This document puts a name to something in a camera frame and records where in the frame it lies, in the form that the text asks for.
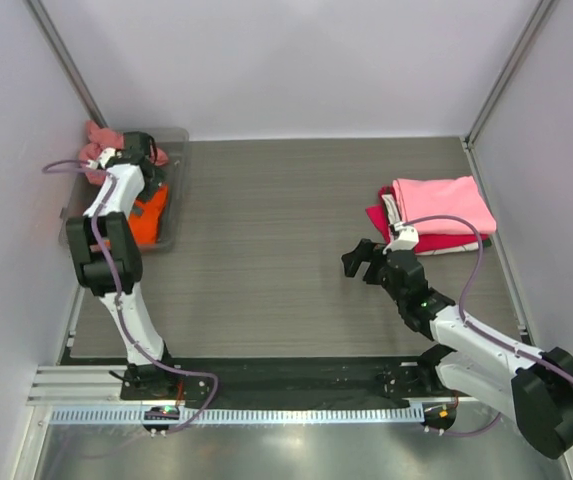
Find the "orange t shirt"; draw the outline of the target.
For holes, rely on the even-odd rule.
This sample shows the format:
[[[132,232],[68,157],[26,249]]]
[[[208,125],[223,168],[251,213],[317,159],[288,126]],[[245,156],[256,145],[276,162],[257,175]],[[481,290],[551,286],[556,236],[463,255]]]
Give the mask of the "orange t shirt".
[[[146,201],[136,200],[128,218],[128,224],[138,246],[150,246],[157,242],[161,217],[168,202],[169,188],[162,185],[153,197]]]

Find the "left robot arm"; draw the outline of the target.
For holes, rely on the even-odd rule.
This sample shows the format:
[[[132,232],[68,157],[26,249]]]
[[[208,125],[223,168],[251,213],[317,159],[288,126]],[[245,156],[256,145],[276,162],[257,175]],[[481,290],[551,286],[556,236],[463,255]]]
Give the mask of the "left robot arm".
[[[99,193],[82,215],[66,221],[65,230],[78,283],[108,310],[125,344],[127,367],[118,378],[125,387],[166,399],[177,391],[179,375],[169,368],[166,344],[145,305],[142,255],[128,222],[135,203],[163,186],[165,172],[154,164],[158,150],[149,134],[127,132],[123,141],[99,155]]]

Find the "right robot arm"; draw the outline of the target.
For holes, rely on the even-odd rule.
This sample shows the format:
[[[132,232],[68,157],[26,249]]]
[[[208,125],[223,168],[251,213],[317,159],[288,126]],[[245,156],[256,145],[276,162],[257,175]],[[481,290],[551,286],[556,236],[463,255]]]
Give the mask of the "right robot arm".
[[[573,356],[512,339],[467,313],[429,285],[411,250],[392,251],[363,239],[341,257],[353,277],[382,287],[406,326],[434,342],[416,372],[428,395],[446,390],[472,396],[513,421],[540,454],[557,459],[573,447]]]

